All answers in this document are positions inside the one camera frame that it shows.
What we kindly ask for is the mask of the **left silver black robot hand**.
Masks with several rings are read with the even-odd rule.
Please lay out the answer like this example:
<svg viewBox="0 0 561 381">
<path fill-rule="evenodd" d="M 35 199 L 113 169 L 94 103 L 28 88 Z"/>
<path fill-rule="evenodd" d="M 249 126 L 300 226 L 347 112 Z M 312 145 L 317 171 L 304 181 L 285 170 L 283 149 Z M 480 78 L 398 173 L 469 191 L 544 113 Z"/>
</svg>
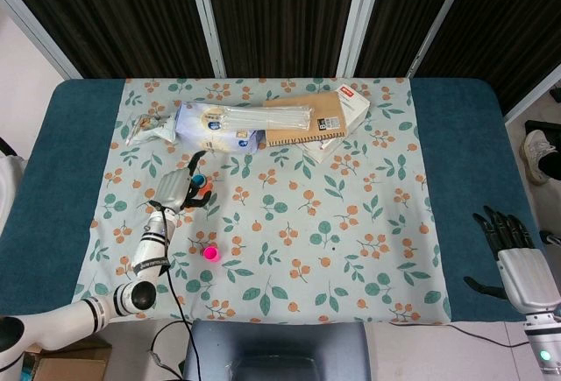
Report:
<svg viewBox="0 0 561 381">
<path fill-rule="evenodd" d="M 205 207 L 212 197 L 212 191 L 200 195 L 199 188 L 191 182 L 196 175 L 198 162 L 205 153 L 206 151 L 196 152 L 186 167 L 166 174 L 160 181 L 155 196 L 148 203 L 156 210 L 169 209 L 176 214 L 184 208 Z"/>
</svg>

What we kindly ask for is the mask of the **blue white tissue pack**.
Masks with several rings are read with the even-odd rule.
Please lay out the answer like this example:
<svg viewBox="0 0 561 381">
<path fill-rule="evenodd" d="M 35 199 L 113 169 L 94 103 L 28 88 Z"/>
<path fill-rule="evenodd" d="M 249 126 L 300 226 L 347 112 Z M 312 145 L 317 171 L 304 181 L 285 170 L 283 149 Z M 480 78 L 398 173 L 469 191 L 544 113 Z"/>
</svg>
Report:
<svg viewBox="0 0 561 381">
<path fill-rule="evenodd" d="M 175 115 L 178 138 L 197 150 L 253 154 L 264 131 L 224 128 L 226 107 L 216 104 L 184 102 Z"/>
</svg>

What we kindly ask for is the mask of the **blue padded table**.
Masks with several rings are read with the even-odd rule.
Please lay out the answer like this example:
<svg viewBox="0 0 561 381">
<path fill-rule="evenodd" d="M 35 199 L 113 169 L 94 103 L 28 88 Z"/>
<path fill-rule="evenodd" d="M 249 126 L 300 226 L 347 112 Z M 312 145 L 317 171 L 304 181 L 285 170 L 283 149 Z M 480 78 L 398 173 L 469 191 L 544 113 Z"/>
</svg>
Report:
<svg viewBox="0 0 561 381">
<path fill-rule="evenodd" d="M 0 314 L 35 314 L 75 299 L 104 168 L 128 80 L 73 80 L 53 92 L 0 236 Z M 516 215 L 536 233 L 501 111 L 474 79 L 409 80 L 450 321 L 519 321 L 465 276 L 501 282 L 474 213 Z"/>
</svg>

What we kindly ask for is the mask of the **white sneaker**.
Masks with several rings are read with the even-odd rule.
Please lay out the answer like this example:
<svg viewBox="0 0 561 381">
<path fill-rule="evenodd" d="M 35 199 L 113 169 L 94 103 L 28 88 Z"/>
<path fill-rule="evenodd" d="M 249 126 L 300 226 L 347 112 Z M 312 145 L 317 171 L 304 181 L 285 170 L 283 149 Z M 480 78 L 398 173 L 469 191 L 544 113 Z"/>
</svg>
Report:
<svg viewBox="0 0 561 381">
<path fill-rule="evenodd" d="M 530 182 L 537 186 L 548 182 L 550 176 L 539 168 L 539 162 L 553 153 L 557 153 L 557 149 L 546 138 L 543 131 L 533 130 L 527 134 L 520 147 L 520 156 L 525 165 L 526 177 Z"/>
</svg>

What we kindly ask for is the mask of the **brown cardboard box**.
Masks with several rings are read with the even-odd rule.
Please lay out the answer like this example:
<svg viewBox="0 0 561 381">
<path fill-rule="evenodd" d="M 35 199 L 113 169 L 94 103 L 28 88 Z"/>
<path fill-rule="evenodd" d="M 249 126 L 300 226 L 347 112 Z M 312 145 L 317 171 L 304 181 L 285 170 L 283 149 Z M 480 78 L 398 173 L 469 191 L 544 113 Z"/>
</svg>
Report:
<svg viewBox="0 0 561 381">
<path fill-rule="evenodd" d="M 103 381 L 111 352 L 112 346 L 97 336 L 57 350 L 32 345 L 24 354 L 20 381 Z"/>
</svg>

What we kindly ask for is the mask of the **dark folding screen panel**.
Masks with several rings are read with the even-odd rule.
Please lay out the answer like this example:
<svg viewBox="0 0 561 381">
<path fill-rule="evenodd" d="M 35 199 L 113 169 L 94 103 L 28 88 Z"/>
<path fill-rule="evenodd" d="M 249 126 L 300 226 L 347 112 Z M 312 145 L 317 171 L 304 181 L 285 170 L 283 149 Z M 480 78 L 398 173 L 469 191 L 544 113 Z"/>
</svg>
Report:
<svg viewBox="0 0 561 381">
<path fill-rule="evenodd" d="M 444 77 L 423 72 L 444 22 L 459 0 L 375 0 L 354 77 Z"/>
<path fill-rule="evenodd" d="M 226 76 L 339 76 L 352 2 L 210 0 Z"/>
<path fill-rule="evenodd" d="M 195 0 L 22 0 L 80 75 L 214 75 Z"/>
<path fill-rule="evenodd" d="M 455 0 L 415 74 L 486 81 L 507 114 L 561 65 L 561 0 Z"/>
</svg>

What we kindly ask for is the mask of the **white box red label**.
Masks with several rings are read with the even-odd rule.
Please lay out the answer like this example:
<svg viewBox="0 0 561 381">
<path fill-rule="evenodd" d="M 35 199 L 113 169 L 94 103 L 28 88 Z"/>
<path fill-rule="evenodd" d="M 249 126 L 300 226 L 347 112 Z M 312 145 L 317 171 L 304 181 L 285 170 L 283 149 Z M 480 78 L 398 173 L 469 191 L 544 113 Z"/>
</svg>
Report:
<svg viewBox="0 0 561 381">
<path fill-rule="evenodd" d="M 351 134 L 366 119 L 370 102 L 348 85 L 339 86 L 336 92 L 343 109 L 347 134 Z"/>
</svg>

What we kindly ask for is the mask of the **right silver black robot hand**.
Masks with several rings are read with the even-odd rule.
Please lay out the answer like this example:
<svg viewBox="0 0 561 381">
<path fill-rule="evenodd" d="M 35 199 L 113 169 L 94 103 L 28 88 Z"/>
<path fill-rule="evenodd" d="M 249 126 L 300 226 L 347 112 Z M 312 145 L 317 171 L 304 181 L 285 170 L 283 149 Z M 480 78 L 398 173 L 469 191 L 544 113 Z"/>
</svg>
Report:
<svg viewBox="0 0 561 381">
<path fill-rule="evenodd" d="M 502 286 L 486 286 L 470 276 L 464 282 L 477 293 L 507 300 L 521 314 L 552 313 L 561 305 L 545 255 L 533 242 L 525 225 L 514 215 L 488 206 L 485 215 L 474 213 L 501 277 Z"/>
</svg>

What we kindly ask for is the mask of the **white book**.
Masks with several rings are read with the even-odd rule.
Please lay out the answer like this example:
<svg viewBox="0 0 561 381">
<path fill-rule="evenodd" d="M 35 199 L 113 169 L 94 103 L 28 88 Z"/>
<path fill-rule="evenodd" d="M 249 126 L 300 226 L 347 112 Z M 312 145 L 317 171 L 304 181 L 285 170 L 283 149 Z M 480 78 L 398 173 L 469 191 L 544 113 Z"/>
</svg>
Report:
<svg viewBox="0 0 561 381">
<path fill-rule="evenodd" d="M 344 141 L 345 131 L 304 131 L 293 138 L 296 146 L 309 158 L 322 163 Z"/>
</svg>

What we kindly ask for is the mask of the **black trouser leg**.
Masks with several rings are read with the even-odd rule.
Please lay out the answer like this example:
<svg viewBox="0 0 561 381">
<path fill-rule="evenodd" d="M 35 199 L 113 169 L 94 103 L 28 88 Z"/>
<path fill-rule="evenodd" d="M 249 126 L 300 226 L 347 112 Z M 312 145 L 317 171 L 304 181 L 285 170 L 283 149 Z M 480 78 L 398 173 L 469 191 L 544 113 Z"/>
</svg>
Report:
<svg viewBox="0 0 561 381">
<path fill-rule="evenodd" d="M 561 152 L 552 151 L 537 161 L 539 173 L 548 179 L 561 181 Z"/>
</svg>

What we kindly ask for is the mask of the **clear straw bundle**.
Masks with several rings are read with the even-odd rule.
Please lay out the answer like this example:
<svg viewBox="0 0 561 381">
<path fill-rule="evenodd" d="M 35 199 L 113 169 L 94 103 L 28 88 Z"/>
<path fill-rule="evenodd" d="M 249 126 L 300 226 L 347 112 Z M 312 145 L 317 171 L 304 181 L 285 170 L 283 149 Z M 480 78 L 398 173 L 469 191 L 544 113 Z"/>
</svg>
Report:
<svg viewBox="0 0 561 381">
<path fill-rule="evenodd" d="M 289 107 L 223 107 L 218 114 L 226 130 L 307 130 L 313 109 Z"/>
</svg>

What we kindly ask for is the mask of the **kraft spiral notebook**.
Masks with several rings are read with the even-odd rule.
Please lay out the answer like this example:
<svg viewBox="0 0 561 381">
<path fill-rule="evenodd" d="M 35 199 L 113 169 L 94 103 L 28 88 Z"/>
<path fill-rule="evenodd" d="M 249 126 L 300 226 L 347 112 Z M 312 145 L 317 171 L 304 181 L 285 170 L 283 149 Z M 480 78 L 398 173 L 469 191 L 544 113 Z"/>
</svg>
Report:
<svg viewBox="0 0 561 381">
<path fill-rule="evenodd" d="M 268 147 L 323 141 L 347 135 L 344 112 L 337 92 L 278 98 L 265 101 L 264 106 L 311 108 L 307 130 L 266 130 Z"/>
</svg>

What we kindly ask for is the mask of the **crumpled snack bag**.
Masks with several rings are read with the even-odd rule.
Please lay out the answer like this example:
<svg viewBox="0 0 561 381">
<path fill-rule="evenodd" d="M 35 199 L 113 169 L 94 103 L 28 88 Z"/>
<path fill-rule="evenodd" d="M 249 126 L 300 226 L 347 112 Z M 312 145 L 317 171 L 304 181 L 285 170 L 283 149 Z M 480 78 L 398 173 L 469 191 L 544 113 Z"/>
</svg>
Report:
<svg viewBox="0 0 561 381">
<path fill-rule="evenodd" d="M 160 117 L 141 115 L 131 129 L 125 143 L 138 145 L 160 138 L 173 143 L 176 139 L 176 121 L 173 116 Z"/>
</svg>

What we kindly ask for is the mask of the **floral patterned tablecloth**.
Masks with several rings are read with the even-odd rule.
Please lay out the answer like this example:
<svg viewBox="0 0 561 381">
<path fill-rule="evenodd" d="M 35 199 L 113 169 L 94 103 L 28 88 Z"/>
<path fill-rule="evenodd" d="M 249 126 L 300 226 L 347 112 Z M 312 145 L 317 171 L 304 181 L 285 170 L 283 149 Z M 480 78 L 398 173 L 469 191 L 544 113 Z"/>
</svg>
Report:
<svg viewBox="0 0 561 381">
<path fill-rule="evenodd" d="M 184 102 L 247 107 L 317 94 L 334 78 L 130 79 L 123 89 L 76 300 L 107 296 L 133 278 L 132 259 L 161 177 L 193 148 L 125 140 L 139 116 Z M 203 208 L 180 213 L 149 318 L 280 324 L 447 323 L 451 306 L 418 138 L 410 82 L 350 79 L 370 102 L 365 121 L 322 163 L 296 146 L 253 154 L 207 151 L 213 184 Z M 216 246 L 220 260 L 203 250 Z"/>
</svg>

